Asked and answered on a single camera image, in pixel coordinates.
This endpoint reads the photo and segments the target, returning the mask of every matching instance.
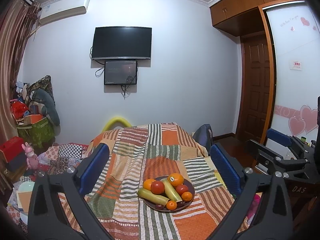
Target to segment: wooden door frame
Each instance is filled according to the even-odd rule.
[[[264,25],[264,32],[257,32],[257,33],[252,33],[248,34],[245,36],[240,37],[241,41],[241,57],[242,57],[242,84],[241,84],[241,99],[240,99],[240,109],[239,109],[239,116],[238,116],[238,123],[237,123],[237,128],[236,128],[236,137],[239,135],[240,127],[241,127],[241,116],[243,112],[243,103],[244,103],[244,87],[245,87],[245,69],[244,69],[244,45],[242,39],[252,37],[252,36],[257,36],[265,33],[267,37],[267,44],[268,44],[268,52],[269,52],[269,64],[270,64],[270,84],[269,84],[269,99],[268,99],[268,108],[267,108],[267,116],[266,116],[266,121],[264,124],[262,136],[260,143],[265,144],[267,141],[267,130],[271,126],[272,122],[272,117],[273,117],[273,112],[274,112],[274,104],[276,100],[276,63],[275,63],[275,52],[274,52],[274,46],[273,46],[273,41],[271,39],[271,34],[269,31],[269,23],[266,19],[266,16],[264,14],[264,11],[262,10],[264,7],[268,7],[271,5],[276,5],[280,3],[286,3],[286,2],[293,2],[293,1],[300,1],[300,0],[277,0],[277,1],[272,1],[269,3],[265,3],[262,5],[259,5],[259,11],[260,15],[263,21]]]

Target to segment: white wall-mounted air conditioner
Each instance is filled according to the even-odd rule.
[[[61,0],[42,9],[40,24],[61,20],[70,16],[85,14],[90,0]]]

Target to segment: red apple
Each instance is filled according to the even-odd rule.
[[[176,192],[181,196],[183,193],[189,191],[188,187],[186,185],[178,185],[176,187]]]
[[[164,184],[162,181],[154,181],[151,184],[151,192],[153,194],[162,194],[164,192]]]

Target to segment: baseboard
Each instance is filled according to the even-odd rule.
[[[218,135],[218,136],[213,136],[212,140],[216,141],[216,140],[220,140],[223,138],[227,138],[227,137],[235,137],[236,135],[234,133],[227,133],[227,134],[222,134],[222,135]]]

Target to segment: heart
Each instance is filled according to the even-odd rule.
[[[301,20],[303,25],[305,25],[305,26],[309,26],[310,25],[309,21],[307,21],[304,17],[301,17],[300,20]]]
[[[317,127],[317,114],[318,109],[313,109],[309,106],[302,106],[300,109],[300,117],[306,122],[306,133],[311,132]]]
[[[298,120],[295,116],[289,118],[288,124],[293,136],[301,134],[306,129],[306,122],[303,119]]]

